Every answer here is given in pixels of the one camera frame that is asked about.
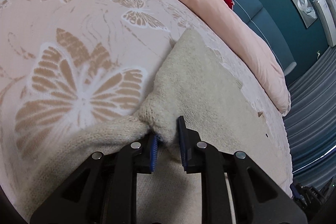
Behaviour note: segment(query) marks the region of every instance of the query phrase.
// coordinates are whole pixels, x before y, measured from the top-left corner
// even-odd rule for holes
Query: gray curtain
[[[336,47],[288,87],[292,107],[283,121],[293,175],[320,189],[336,175]]]

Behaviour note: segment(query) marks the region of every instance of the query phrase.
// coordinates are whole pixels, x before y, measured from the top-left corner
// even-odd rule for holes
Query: pink bedsheet
[[[285,116],[290,94],[271,49],[223,0],[180,0],[196,13],[246,63],[273,104]]]

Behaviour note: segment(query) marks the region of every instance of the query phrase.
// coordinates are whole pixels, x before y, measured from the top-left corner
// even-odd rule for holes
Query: curtain
[[[284,117],[293,175],[322,188],[336,175],[336,47],[288,87],[292,108]]]

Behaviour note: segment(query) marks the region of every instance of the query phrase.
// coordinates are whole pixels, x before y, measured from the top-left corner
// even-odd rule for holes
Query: metal rivet
[[[94,160],[99,160],[102,156],[103,156],[103,154],[100,153],[100,152],[95,152],[95,153],[92,154],[92,158]]]
[[[141,143],[139,143],[139,142],[131,143],[131,147],[132,147],[133,149],[138,149],[138,148],[141,147]]]
[[[236,157],[243,160],[244,158],[246,158],[246,154],[243,151],[238,151],[236,152]]]
[[[205,143],[205,142],[198,142],[196,145],[197,145],[198,148],[206,148],[207,147],[207,143]]]

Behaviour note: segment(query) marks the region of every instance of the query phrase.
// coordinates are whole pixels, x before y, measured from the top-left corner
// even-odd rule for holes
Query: blue curtain
[[[293,175],[320,189],[336,175],[336,47],[288,87],[292,107],[283,121]]]

